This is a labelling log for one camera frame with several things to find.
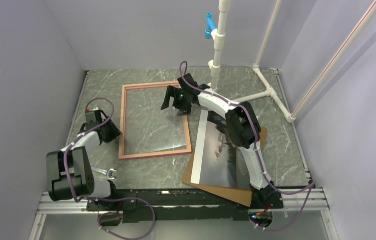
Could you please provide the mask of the clear acrylic sheet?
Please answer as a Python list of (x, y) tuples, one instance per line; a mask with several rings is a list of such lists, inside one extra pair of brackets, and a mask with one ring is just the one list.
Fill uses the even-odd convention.
[(138, 155), (187, 147), (184, 119), (171, 106), (161, 110), (167, 86), (128, 89), (124, 154)]

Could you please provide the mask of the red wooden picture frame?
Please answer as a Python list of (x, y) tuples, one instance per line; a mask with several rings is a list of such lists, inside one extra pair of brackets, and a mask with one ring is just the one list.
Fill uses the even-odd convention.
[(122, 96), (121, 96), (121, 110), (120, 110), (120, 130), (122, 132), (119, 141), (119, 160), (136, 160), (136, 159), (146, 159), (146, 158), (156, 158), (165, 156), (175, 156), (175, 155), (185, 155), (192, 153), (190, 132), (187, 116), (183, 116), (183, 127), (186, 147), (184, 149), (158, 151), (158, 152), (148, 152), (148, 153), (137, 153), (137, 154), (125, 154), (125, 123), (126, 123), (126, 98), (128, 90), (136, 89), (149, 89), (149, 88), (161, 88), (173, 86), (178, 87), (179, 83), (177, 81), (163, 81), (163, 82), (149, 82), (149, 83), (135, 83), (135, 84), (124, 84), (122, 85)]

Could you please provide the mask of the glossy photo with white borders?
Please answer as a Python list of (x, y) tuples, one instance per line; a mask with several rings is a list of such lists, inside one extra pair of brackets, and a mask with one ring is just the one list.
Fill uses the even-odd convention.
[(213, 111), (200, 113), (190, 182), (215, 187), (250, 189), (240, 150), (226, 136), (226, 121)]

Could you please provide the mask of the white PVC pipe stand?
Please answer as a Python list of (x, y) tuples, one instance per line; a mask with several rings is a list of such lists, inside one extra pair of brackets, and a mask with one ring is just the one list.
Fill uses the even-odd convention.
[[(346, 37), (346, 39), (343, 41), (341, 46), (338, 48), (338, 50), (335, 52), (333, 57), (330, 59), (328, 64), (325, 66), (325, 68), (322, 70), (322, 72), (319, 74), (318, 78), (314, 82), (314, 84), (310, 87), (310, 89), (307, 91), (301, 102), (298, 104), (298, 106), (295, 108), (293, 112), (290, 112), (288, 110), (288, 107), (285, 106), (281, 99), (278, 97), (276, 91), (274, 88), (270, 85), (268, 80), (264, 77), (261, 70), (259, 69), (260, 61), (262, 58), (262, 55), (264, 53), (264, 50), (267, 46), (267, 42), (270, 37), (270, 33), (272, 31), (272, 28), (274, 26), (274, 23), (276, 21), (280, 6), (282, 4), (281, 0), (277, 0), (274, 3), (270, 19), (268, 21), (266, 31), (263, 37), (263, 40), (260, 44), (259, 52), (256, 58), (255, 63), (252, 66), (252, 70), (255, 72), (255, 74), (259, 77), (261, 82), (264, 84), (266, 90), (263, 92), (259, 92), (256, 94), (248, 95), (245, 97), (238, 98), (238, 102), (258, 99), (262, 97), (271, 97), (276, 104), (278, 105), (279, 109), (283, 113), (285, 119), (288, 123), (293, 123), (296, 120), (296, 117), (299, 115), (299, 113), (303, 110), (303, 108), (306, 107), (306, 104), (311, 100), (311, 98), (315, 95), (315, 92), (317, 88), (323, 83), (323, 79), (326, 78), (329, 71), (333, 69), (335, 64), (341, 59), (341, 57), (347, 52), (350, 45), (353, 43), (354, 40), (359, 36), (361, 31), (365, 28), (365, 26), (368, 24), (368, 22), (373, 18), (373, 16), (376, 14), (376, 0), (372, 2), (372, 4), (369, 6), (369, 8), (366, 10), (366, 12), (363, 14), (363, 16), (360, 18), (360, 20), (357, 22), (357, 24), (354, 26), (354, 28), (351, 30), (349, 35)], [(215, 50), (215, 56), (214, 59), (211, 59), (208, 62), (208, 67), (211, 70), (211, 83), (210, 86), (213, 89), (217, 89), (217, 83), (219, 79), (219, 73), (221, 69), (221, 51), (223, 49), (224, 45), (224, 39), (225, 39), (225, 28), (226, 28), (226, 22), (227, 22), (227, 15), (230, 10), (231, 1), (230, 0), (220, 0), (218, 9), (219, 9), (219, 20), (218, 20), (218, 27), (217, 27), (217, 35), (215, 37), (214, 41), (214, 50)]]

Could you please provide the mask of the brown cardboard backing board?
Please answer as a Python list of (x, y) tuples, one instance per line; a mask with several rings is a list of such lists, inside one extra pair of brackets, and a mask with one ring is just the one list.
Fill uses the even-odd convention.
[(212, 193), (224, 199), (233, 201), (235, 203), (238, 203), (247, 207), (250, 206), (250, 203), (251, 203), (251, 190), (250, 189), (236, 189), (236, 188), (191, 183), (190, 177), (192, 173), (193, 159), (194, 159), (194, 153), (191, 155), (191, 158), (187, 163), (185, 172), (181, 178), (181, 182), (188, 184), (190, 186), (196, 187), (200, 190), (204, 190), (208, 193)]

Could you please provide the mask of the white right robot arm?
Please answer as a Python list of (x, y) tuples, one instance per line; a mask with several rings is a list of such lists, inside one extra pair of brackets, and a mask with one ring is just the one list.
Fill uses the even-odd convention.
[(180, 76), (178, 87), (168, 85), (161, 109), (172, 106), (183, 114), (190, 114), (193, 104), (208, 108), (226, 121), (226, 136), (240, 149), (249, 172), (252, 203), (262, 208), (275, 193), (263, 162), (260, 149), (261, 127), (247, 101), (237, 102), (218, 94), (206, 84), (199, 85), (190, 73)]

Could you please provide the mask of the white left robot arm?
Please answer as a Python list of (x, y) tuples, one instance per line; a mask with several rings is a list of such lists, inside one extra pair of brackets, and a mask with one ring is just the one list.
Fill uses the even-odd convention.
[(120, 197), (110, 180), (94, 177), (89, 155), (101, 144), (116, 139), (121, 132), (99, 108), (86, 110), (85, 119), (73, 142), (46, 155), (49, 197), (53, 201), (100, 198), (105, 209), (113, 210)]

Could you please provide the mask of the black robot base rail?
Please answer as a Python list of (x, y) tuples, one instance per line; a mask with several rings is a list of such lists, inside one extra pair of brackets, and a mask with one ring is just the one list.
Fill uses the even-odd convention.
[(100, 222), (106, 226), (119, 223), (139, 223), (142, 221), (179, 221), (232, 219), (247, 220), (251, 213), (266, 223), (272, 211), (298, 211), (303, 206), (306, 193), (297, 195), (273, 195), (262, 203), (245, 206), (215, 194), (193, 188), (171, 189), (168, 193), (157, 189), (123, 189), (117, 192), (122, 203), (110, 201), (81, 201), (80, 212), (84, 214), (118, 213), (117, 216), (104, 216)]

